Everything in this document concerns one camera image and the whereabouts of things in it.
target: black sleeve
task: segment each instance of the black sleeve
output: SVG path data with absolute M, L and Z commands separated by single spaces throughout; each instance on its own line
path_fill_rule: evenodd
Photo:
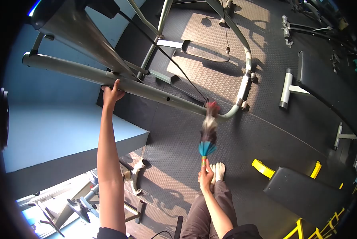
M 245 224 L 233 228 L 222 239 L 262 239 L 262 237 L 259 235 L 256 225 Z
M 96 239 L 128 239 L 122 232 L 107 227 L 100 227 Z

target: pedal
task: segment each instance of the pedal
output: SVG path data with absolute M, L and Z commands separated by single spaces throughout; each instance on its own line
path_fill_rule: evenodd
M 191 40 L 184 40 L 181 42 L 158 40 L 157 45 L 181 49 L 188 55 L 194 55 L 196 57 L 211 60 L 213 62 L 228 62 L 230 56 L 224 50 L 213 47 L 211 45 L 205 45 L 198 42 L 192 42 Z
M 213 101 L 213 99 L 210 98 L 207 94 L 205 94 L 203 91 L 200 91 L 201 94 L 205 97 L 204 99 L 191 84 L 186 83 L 177 75 L 171 77 L 171 86 L 199 102 L 206 103 L 205 99 L 207 99 L 207 101 Z
M 219 48 L 192 42 L 191 40 L 184 40 L 181 50 L 188 55 L 194 55 L 213 62 L 228 62 L 230 59 L 229 54 Z

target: weight bench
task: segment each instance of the weight bench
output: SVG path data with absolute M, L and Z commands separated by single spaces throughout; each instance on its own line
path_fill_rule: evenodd
M 292 85 L 293 73 L 286 69 L 285 82 L 279 107 L 287 109 L 290 93 L 314 96 L 334 111 L 353 131 L 354 135 L 343 135 L 342 125 L 334 144 L 337 150 L 340 138 L 357 139 L 357 93 L 323 61 L 300 51 L 297 83 Z
M 324 228 L 350 196 L 346 190 L 332 188 L 315 179 L 321 168 L 318 161 L 311 176 L 285 167 L 273 171 L 258 160 L 254 160 L 252 166 L 269 177 L 269 183 L 263 190 L 269 198 L 316 228 Z

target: black bench pad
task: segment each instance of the black bench pad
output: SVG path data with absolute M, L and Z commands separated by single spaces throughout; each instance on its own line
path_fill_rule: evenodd
M 335 189 L 307 175 L 278 167 L 263 190 L 269 198 L 322 229 L 341 211 L 350 193 Z
M 301 51 L 297 81 L 302 89 L 332 109 L 357 136 L 357 93 L 331 67 Z

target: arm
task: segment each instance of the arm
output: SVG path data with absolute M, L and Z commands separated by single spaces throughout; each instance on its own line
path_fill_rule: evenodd
M 109 87 L 102 86 L 104 91 L 103 111 L 100 123 L 97 165 L 100 188 L 100 226 L 125 234 L 124 183 L 120 172 L 112 125 L 112 112 L 115 103 L 124 96 L 124 92 L 118 92 L 118 84 L 119 79 L 115 81 L 112 90 Z
M 233 229 L 233 224 L 217 203 L 210 190 L 203 191 L 203 195 L 213 221 L 214 229 L 218 237 L 222 239 L 227 232 Z
M 198 174 L 200 189 L 204 195 L 206 206 L 208 207 L 210 217 L 213 221 L 214 229 L 216 230 L 218 237 L 222 239 L 227 232 L 233 229 L 233 224 L 210 191 L 210 183 L 214 173 L 209 166 L 208 159 L 206 160 L 206 165 L 201 167 L 201 172 Z

